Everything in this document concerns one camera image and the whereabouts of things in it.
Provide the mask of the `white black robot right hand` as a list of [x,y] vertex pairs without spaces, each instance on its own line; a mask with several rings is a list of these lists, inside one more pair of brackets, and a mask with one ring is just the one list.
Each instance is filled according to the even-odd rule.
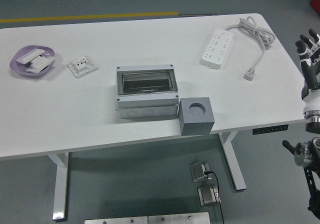
[[305,102],[304,113],[320,110],[320,35],[312,28],[308,33],[312,40],[302,34],[295,43],[304,77],[301,90],[301,99]]

